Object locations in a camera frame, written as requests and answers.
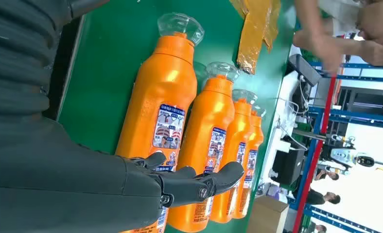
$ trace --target black electronic device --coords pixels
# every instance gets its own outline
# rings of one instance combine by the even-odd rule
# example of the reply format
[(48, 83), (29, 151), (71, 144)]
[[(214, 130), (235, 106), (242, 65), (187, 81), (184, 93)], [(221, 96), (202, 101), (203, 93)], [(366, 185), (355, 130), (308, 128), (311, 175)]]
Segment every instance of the black electronic device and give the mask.
[(277, 151), (273, 171), (278, 174), (271, 179), (285, 185), (295, 182), (302, 171), (304, 150), (290, 150), (289, 153)]
[(300, 54), (289, 57), (290, 67), (303, 75), (310, 86), (315, 86), (322, 76)]

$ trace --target red pole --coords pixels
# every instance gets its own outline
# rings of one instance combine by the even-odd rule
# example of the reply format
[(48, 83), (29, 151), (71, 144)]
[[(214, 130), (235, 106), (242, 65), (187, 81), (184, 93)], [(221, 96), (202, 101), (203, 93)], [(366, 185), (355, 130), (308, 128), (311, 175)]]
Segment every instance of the red pole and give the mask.
[[(333, 96), (335, 81), (336, 81), (336, 76), (332, 76), (331, 84), (329, 86), (329, 91), (328, 91), (328, 99), (326, 100), (325, 112), (323, 113), (322, 129), (320, 130), (322, 134), (326, 134), (328, 123), (329, 123), (329, 113), (331, 111), (332, 96)], [(310, 184), (312, 183), (314, 171), (316, 170), (317, 161), (319, 160), (319, 155), (320, 155), (320, 151), (322, 150), (322, 147), (323, 147), (323, 141), (319, 140), (317, 142), (316, 150), (314, 151), (314, 154), (313, 154), (312, 163), (310, 165), (309, 173), (307, 174), (306, 183), (303, 188), (302, 196), (300, 198), (299, 207), (297, 209), (295, 225), (293, 226), (293, 229), (292, 229), (293, 233), (297, 233), (299, 231), (300, 221), (302, 220), (303, 210), (306, 204), (306, 198), (309, 193)]]

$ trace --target cartoon illustration on label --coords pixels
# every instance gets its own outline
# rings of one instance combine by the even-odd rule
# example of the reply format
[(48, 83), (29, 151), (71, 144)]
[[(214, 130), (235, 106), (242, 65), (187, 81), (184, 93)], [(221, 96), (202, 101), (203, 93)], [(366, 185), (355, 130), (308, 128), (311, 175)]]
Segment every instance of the cartoon illustration on label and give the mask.
[(239, 149), (237, 150), (237, 162), (243, 164), (244, 153), (246, 152), (246, 143), (241, 142), (239, 144)]
[(225, 148), (226, 131), (213, 128), (206, 160), (205, 172), (217, 172)]
[(162, 104), (157, 116), (153, 146), (177, 149), (183, 132), (184, 110)]

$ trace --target bottle label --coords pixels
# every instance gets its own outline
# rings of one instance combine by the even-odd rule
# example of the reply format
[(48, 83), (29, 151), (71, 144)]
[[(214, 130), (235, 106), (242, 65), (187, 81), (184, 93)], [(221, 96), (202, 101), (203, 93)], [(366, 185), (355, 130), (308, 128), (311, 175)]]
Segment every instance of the bottle label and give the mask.
[[(157, 115), (156, 128), (153, 137), (151, 153), (162, 152), (166, 162), (156, 168), (156, 171), (175, 171), (180, 140), (183, 135), (185, 111), (168, 104), (160, 105)], [(163, 233), (166, 227), (168, 209), (163, 207), (161, 215), (153, 228), (147, 233)]]
[(229, 193), (229, 201), (227, 203), (227, 215), (232, 214), (236, 207), (236, 199), (237, 199), (237, 187), (233, 186)]
[(257, 157), (257, 150), (250, 150), (249, 158), (247, 160), (247, 168), (246, 168), (247, 172), (244, 178), (243, 188), (252, 187), (253, 175), (254, 175), (255, 166), (256, 166), (256, 157)]
[[(246, 143), (239, 143), (239, 149), (237, 150), (236, 161), (240, 164), (243, 164), (244, 154), (246, 152)], [(233, 186), (229, 192), (229, 202), (227, 204), (227, 215), (230, 215), (235, 207), (237, 201), (237, 190), (240, 185), (240, 180)]]
[(244, 177), (242, 199), (239, 205), (239, 212), (243, 215), (247, 214), (250, 201), (250, 191), (253, 183), (253, 176), (256, 166), (257, 150), (249, 150), (247, 159), (246, 175)]
[[(211, 139), (209, 144), (209, 152), (206, 158), (205, 173), (218, 172), (220, 161), (223, 157), (225, 148), (226, 131), (214, 127), (211, 131)], [(196, 204), (194, 211), (194, 222), (207, 221), (211, 214), (214, 197), (206, 199), (204, 202)]]
[(211, 132), (211, 140), (209, 144), (209, 152), (206, 158), (205, 173), (218, 172), (220, 161), (223, 157), (223, 151), (225, 148), (226, 131), (213, 128)]
[[(243, 160), (244, 160), (244, 154), (246, 153), (246, 143), (241, 142), (239, 144), (239, 149), (237, 150), (237, 158), (236, 161), (243, 165)], [(236, 188), (239, 187), (240, 185), (240, 180), (234, 185)]]
[(162, 152), (166, 156), (165, 169), (176, 165), (184, 115), (184, 110), (167, 104), (162, 104), (158, 111), (152, 152)]

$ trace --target black sleeve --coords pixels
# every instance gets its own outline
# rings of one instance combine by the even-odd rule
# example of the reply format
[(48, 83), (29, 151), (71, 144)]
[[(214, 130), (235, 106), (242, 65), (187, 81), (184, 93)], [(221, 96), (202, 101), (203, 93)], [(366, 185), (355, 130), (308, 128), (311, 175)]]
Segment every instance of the black sleeve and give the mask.
[(323, 199), (323, 195), (321, 193), (311, 189), (308, 193), (306, 202), (310, 205), (322, 205), (325, 203), (325, 200)]

